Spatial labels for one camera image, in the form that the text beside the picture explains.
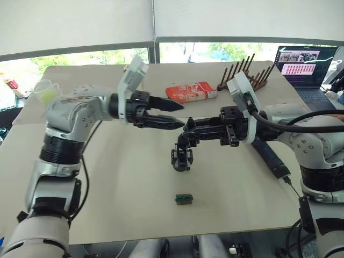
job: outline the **white roller shade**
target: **white roller shade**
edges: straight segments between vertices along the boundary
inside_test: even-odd
[[[161,37],[344,41],[343,0],[155,0],[154,9],[158,41],[163,41]]]
[[[0,34],[0,57],[152,42],[151,0],[0,0]]]

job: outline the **red snack bag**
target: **red snack bag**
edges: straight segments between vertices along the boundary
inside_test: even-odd
[[[179,103],[202,101],[208,98],[216,98],[217,91],[212,89],[207,82],[196,82],[192,85],[184,84],[168,87],[166,94],[169,98]]]

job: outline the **laptop keyboard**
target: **laptop keyboard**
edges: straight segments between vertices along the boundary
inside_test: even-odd
[[[320,91],[298,90],[297,93],[299,93],[304,102],[328,102],[325,94]]]

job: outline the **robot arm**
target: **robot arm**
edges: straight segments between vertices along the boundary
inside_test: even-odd
[[[18,216],[20,223],[2,250],[3,257],[69,257],[69,227],[81,196],[77,175],[84,144],[97,121],[119,118],[123,124],[164,130],[183,126],[173,117],[148,113],[151,108],[174,111],[183,106],[135,90],[147,69],[135,57],[120,81],[118,94],[86,85],[50,102],[44,145],[26,193],[28,214]]]
[[[260,110],[243,73],[236,74],[227,84],[237,106],[222,107],[218,117],[189,118],[171,151],[173,167],[177,171],[189,170],[194,161],[190,148],[196,147],[200,140],[219,139],[221,145],[236,147],[240,141],[250,144],[258,136],[264,141],[277,140],[288,145],[302,172],[305,196],[299,202],[303,227],[317,234],[321,257],[342,257],[344,123],[334,117],[316,116],[286,126],[309,113],[309,109],[282,104]]]

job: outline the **laptop screen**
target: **laptop screen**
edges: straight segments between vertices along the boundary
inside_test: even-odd
[[[275,65],[294,87],[320,89],[336,49],[279,46]]]

